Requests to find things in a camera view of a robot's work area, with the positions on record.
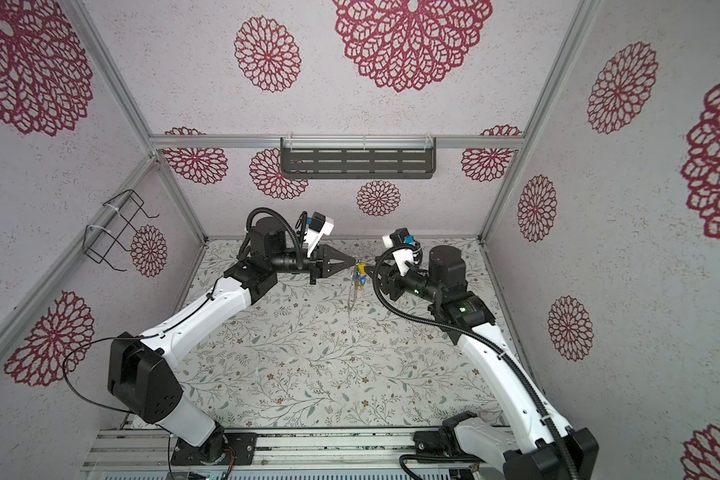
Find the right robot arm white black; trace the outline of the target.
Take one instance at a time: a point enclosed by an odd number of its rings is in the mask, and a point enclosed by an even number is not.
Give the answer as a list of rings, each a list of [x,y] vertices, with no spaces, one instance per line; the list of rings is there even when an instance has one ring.
[[[389,312],[436,327],[477,369],[499,403],[510,430],[504,432],[465,412],[445,420],[434,450],[403,455],[407,463],[482,464],[502,479],[589,479],[599,444],[586,428],[576,430],[545,398],[509,349],[485,302],[470,291],[461,251],[438,245],[420,265],[422,249],[410,236],[383,240],[385,250],[371,269],[374,293]]]

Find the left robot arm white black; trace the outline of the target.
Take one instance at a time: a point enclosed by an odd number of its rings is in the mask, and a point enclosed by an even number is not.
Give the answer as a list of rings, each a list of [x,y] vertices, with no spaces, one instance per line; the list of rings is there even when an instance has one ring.
[[[230,454],[224,427],[189,398],[174,369],[224,322],[266,295],[279,274],[305,273],[316,284],[354,266],[353,257],[322,245],[334,227],[319,212],[302,212],[290,224],[271,208],[252,210],[235,262],[202,296],[139,335],[107,338],[106,388],[121,402],[121,412],[174,435],[196,463],[223,462]]]

